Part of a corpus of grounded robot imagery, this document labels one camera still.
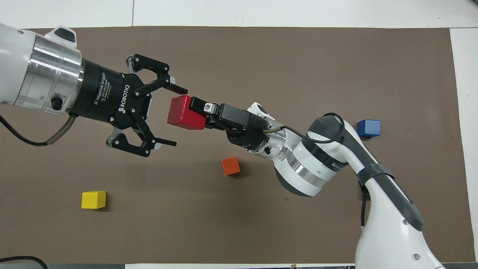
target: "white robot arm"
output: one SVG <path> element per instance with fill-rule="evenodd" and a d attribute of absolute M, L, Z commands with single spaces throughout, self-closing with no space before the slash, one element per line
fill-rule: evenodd
<path fill-rule="evenodd" d="M 175 85 L 165 63 L 135 54 L 128 57 L 129 74 L 123 74 L 82 58 L 76 49 L 76 33 L 58 27 L 45 36 L 0 23 L 0 103 L 22 106 L 56 115 L 68 113 L 68 122 L 47 142 L 36 143 L 18 134 L 3 118 L 1 122 L 24 142 L 34 146 L 54 143 L 82 116 L 111 124 L 107 146 L 143 157 L 162 144 L 176 142 L 153 136 L 146 118 L 151 92 L 165 88 L 178 94 L 187 90 Z M 148 69 L 157 80 L 143 84 L 136 72 Z M 129 144 L 123 129 L 132 128 L 142 140 Z"/>
<path fill-rule="evenodd" d="M 277 122 L 258 103 L 240 110 L 192 97 L 189 109 L 206 117 L 206 128 L 224 130 L 231 143 L 272 160 L 279 182 L 296 195 L 317 195 L 350 165 L 371 200 L 357 246 L 357 269 L 444 269 L 425 242 L 415 204 L 337 114 L 317 118 L 305 136 Z"/>

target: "black strap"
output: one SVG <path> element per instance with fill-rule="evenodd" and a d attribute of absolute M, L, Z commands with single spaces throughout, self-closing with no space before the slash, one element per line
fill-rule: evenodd
<path fill-rule="evenodd" d="M 302 138 L 302 144 L 310 152 L 310 154 L 312 154 L 317 160 L 334 172 L 339 172 L 345 166 L 347 166 L 347 163 L 336 160 L 327 154 L 327 152 L 323 151 L 323 149 L 321 149 L 319 146 L 317 146 L 316 143 L 310 140 Z"/>
<path fill-rule="evenodd" d="M 360 170 L 360 172 L 357 174 L 358 177 L 358 183 L 360 184 L 360 187 L 363 189 L 365 186 L 365 183 L 375 177 L 376 175 L 379 174 L 386 174 L 389 175 L 392 179 L 395 177 L 391 173 L 391 171 L 383 164 L 379 163 L 373 163 L 367 165 L 364 169 Z"/>

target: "cube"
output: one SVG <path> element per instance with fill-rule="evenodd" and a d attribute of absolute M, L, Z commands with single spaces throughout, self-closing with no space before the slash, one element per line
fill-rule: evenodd
<path fill-rule="evenodd" d="M 225 175 L 232 175 L 240 172 L 239 162 L 237 157 L 222 160 L 222 168 Z"/>
<path fill-rule="evenodd" d="M 81 208 L 98 209 L 106 206 L 106 191 L 87 191 L 81 194 Z"/>
<path fill-rule="evenodd" d="M 380 121 L 378 120 L 363 120 L 358 125 L 360 137 L 371 138 L 380 135 Z"/>
<path fill-rule="evenodd" d="M 171 99 L 168 124 L 188 130 L 202 130 L 206 125 L 206 116 L 191 110 L 191 96 L 182 95 Z"/>

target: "velcro strap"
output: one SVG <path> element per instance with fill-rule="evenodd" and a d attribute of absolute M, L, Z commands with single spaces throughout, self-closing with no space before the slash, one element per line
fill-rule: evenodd
<path fill-rule="evenodd" d="M 379 174 L 386 174 L 386 175 L 389 175 L 391 178 L 395 179 L 391 171 L 385 165 L 379 164 L 379 163 L 373 163 L 373 164 L 367 165 L 364 169 L 360 170 L 360 172 L 357 174 L 357 177 L 359 179 L 358 183 L 363 188 L 365 186 L 365 183 L 369 179 Z"/>

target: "robotiq logo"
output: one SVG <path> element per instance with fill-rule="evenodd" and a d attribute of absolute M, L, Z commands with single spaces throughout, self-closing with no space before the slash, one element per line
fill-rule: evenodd
<path fill-rule="evenodd" d="M 118 111 L 126 114 L 126 110 L 124 110 L 124 106 L 126 105 L 126 99 L 128 98 L 128 91 L 130 90 L 130 86 L 128 84 L 124 85 L 123 96 L 121 97 L 121 104 L 119 104 Z"/>

